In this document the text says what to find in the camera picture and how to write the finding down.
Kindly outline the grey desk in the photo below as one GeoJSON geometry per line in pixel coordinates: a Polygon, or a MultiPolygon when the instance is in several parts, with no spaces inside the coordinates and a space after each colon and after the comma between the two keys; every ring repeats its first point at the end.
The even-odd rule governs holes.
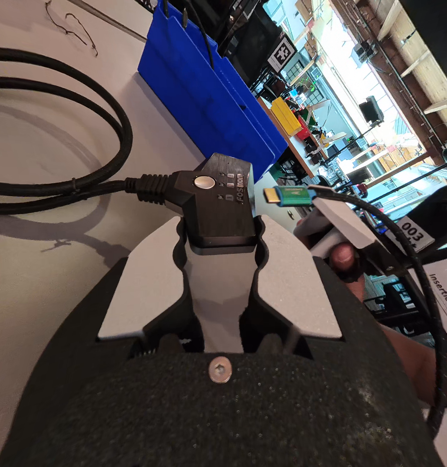
{"type": "MultiPolygon", "coordinates": [[[[86,73],[108,90],[133,128],[131,154],[114,179],[188,170],[203,160],[194,143],[137,75],[144,44],[69,1],[0,1],[0,47],[40,53],[86,73]]],[[[0,182],[38,184],[87,175],[119,149],[115,132],[63,98],[0,90],[0,182]]],[[[0,451],[23,389],[57,328],[106,272],[148,233],[166,208],[125,193],[52,211],[0,217],[0,451]]]]}

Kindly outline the white printed paper sheet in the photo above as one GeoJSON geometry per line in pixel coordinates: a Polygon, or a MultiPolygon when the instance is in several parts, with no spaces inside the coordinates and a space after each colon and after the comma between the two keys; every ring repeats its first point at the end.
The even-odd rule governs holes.
{"type": "Polygon", "coordinates": [[[443,328],[447,333],[447,258],[423,267],[437,300],[443,328]]]}

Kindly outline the person's right hand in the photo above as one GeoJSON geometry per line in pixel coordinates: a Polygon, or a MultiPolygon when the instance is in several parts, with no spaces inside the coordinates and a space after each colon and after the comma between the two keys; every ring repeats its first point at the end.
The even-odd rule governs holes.
{"type": "MultiPolygon", "coordinates": [[[[346,287],[362,303],[365,295],[365,278],[359,275],[355,249],[349,243],[336,246],[330,255],[329,264],[340,277],[345,273],[357,280],[345,283],[346,287]]],[[[401,335],[386,326],[379,325],[394,347],[418,399],[433,406],[436,384],[436,352],[423,344],[401,335]]]]}

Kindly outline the black and white marker sign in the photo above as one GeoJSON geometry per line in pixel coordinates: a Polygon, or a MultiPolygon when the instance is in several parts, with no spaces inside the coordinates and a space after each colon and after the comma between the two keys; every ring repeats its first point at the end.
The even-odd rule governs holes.
{"type": "Polygon", "coordinates": [[[287,34],[283,33],[277,39],[275,46],[268,55],[267,63],[275,74],[285,68],[291,58],[297,53],[296,46],[287,34]]]}

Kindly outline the black speaker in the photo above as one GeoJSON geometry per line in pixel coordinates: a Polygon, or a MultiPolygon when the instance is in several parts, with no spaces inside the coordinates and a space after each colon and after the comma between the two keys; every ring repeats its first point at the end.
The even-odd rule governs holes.
{"type": "Polygon", "coordinates": [[[359,105],[359,109],[364,117],[364,120],[370,127],[375,127],[384,122],[384,114],[378,106],[374,96],[368,96],[366,100],[359,105]]]}

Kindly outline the blue storage bin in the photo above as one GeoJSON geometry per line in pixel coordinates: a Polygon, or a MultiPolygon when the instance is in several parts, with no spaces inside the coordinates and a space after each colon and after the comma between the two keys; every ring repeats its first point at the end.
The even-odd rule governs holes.
{"type": "Polygon", "coordinates": [[[205,158],[250,162],[258,182],[288,147],[217,43],[168,1],[157,2],[137,71],[205,158]]]}

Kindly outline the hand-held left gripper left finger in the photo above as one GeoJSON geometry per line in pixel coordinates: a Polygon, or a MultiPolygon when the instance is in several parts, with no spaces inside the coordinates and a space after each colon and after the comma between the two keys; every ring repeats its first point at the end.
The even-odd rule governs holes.
{"type": "Polygon", "coordinates": [[[129,254],[98,339],[143,337],[188,290],[185,220],[175,216],[129,254]]]}

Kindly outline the stack of yellow bins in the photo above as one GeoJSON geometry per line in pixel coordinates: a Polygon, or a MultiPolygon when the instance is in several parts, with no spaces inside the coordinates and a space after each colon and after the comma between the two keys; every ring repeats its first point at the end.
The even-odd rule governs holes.
{"type": "Polygon", "coordinates": [[[289,136],[294,136],[301,131],[302,126],[299,120],[282,97],[273,100],[271,112],[289,136]]]}

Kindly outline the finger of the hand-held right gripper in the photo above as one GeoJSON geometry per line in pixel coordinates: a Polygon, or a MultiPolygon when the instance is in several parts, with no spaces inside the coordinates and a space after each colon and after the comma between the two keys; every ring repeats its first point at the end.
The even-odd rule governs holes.
{"type": "Polygon", "coordinates": [[[343,201],[331,199],[336,192],[320,185],[309,185],[308,192],[314,205],[309,215],[324,215],[359,251],[377,251],[378,241],[371,230],[343,201]]]}
{"type": "Polygon", "coordinates": [[[324,215],[308,215],[297,222],[294,236],[302,241],[313,257],[327,260],[340,247],[348,247],[353,253],[353,246],[346,236],[324,215]]]}

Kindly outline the black braided cable green plugs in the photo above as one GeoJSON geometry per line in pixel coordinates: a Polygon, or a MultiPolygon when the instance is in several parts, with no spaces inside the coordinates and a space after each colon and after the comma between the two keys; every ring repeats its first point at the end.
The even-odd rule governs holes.
{"type": "MultiPolygon", "coordinates": [[[[273,188],[264,189],[264,196],[267,203],[275,204],[279,207],[300,207],[313,205],[312,198],[308,192],[308,187],[303,186],[276,186],[273,188]]],[[[367,203],[364,199],[349,196],[344,193],[336,192],[336,195],[333,195],[331,199],[345,202],[358,218],[361,216],[360,210],[362,210],[364,214],[369,213],[367,220],[369,220],[373,225],[376,225],[376,221],[370,216],[371,214],[381,219],[384,224],[388,225],[388,228],[394,232],[397,239],[401,241],[403,248],[410,255],[410,259],[414,263],[414,270],[412,274],[413,279],[419,286],[423,296],[421,313],[424,316],[424,320],[427,321],[429,332],[431,333],[435,342],[434,350],[436,352],[436,384],[433,400],[434,405],[430,406],[430,411],[427,417],[428,429],[430,431],[431,437],[435,439],[440,430],[445,409],[447,408],[447,333],[443,328],[437,300],[423,266],[431,262],[444,259],[441,257],[441,254],[444,253],[444,250],[437,250],[437,252],[432,254],[430,258],[425,259],[424,265],[422,265],[419,258],[415,255],[413,248],[411,248],[408,240],[404,238],[402,232],[397,229],[395,222],[392,221],[383,212],[381,212],[377,207],[367,203]]],[[[359,252],[366,254],[369,261],[377,265],[385,265],[386,259],[390,255],[379,241],[377,251],[359,251],[355,247],[354,249],[356,253],[359,252]]],[[[408,270],[405,274],[411,274],[411,271],[412,270],[408,270]]],[[[341,274],[340,278],[345,283],[351,283],[356,281],[358,276],[349,277],[343,273],[341,274]]]]}

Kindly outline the black twist tie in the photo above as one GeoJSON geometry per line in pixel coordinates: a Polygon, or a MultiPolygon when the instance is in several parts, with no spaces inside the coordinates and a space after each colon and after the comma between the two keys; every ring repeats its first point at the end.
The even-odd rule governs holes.
{"type": "Polygon", "coordinates": [[[97,58],[99,55],[97,46],[81,20],[73,13],[66,13],[64,15],[64,19],[68,26],[68,30],[71,31],[72,35],[86,45],[86,47],[92,52],[92,55],[97,58]]]}
{"type": "Polygon", "coordinates": [[[63,33],[65,33],[66,35],[70,34],[70,31],[68,29],[66,29],[63,25],[61,24],[58,24],[52,17],[51,15],[51,12],[50,12],[50,5],[51,5],[52,1],[51,0],[48,0],[48,1],[45,1],[45,12],[49,18],[49,20],[51,21],[51,23],[60,31],[62,31],[63,33]]]}

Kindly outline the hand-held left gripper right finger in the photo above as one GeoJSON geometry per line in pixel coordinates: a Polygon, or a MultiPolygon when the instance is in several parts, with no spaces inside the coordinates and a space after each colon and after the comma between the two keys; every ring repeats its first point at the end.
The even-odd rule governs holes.
{"type": "Polygon", "coordinates": [[[288,326],[306,337],[340,339],[343,335],[309,249],[267,215],[255,251],[255,297],[288,326]]]}

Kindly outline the HDMI switch with black cable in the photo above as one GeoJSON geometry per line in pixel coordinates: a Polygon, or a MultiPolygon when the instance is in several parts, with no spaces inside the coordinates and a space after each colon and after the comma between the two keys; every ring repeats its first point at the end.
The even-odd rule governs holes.
{"type": "Polygon", "coordinates": [[[257,236],[250,199],[254,194],[254,179],[249,162],[215,153],[194,171],[177,171],[170,175],[144,174],[140,178],[109,181],[126,163],[133,143],[130,120],[118,101],[86,74],[45,55],[0,48],[0,62],[47,68],[86,85],[110,106],[116,118],[90,99],[58,85],[0,77],[0,89],[55,95],[88,108],[112,127],[120,143],[112,160],[84,177],[52,184],[0,183],[0,196],[39,199],[0,203],[0,215],[38,213],[124,191],[136,195],[139,201],[165,205],[181,214],[191,248],[197,254],[253,251],[257,236]]]}

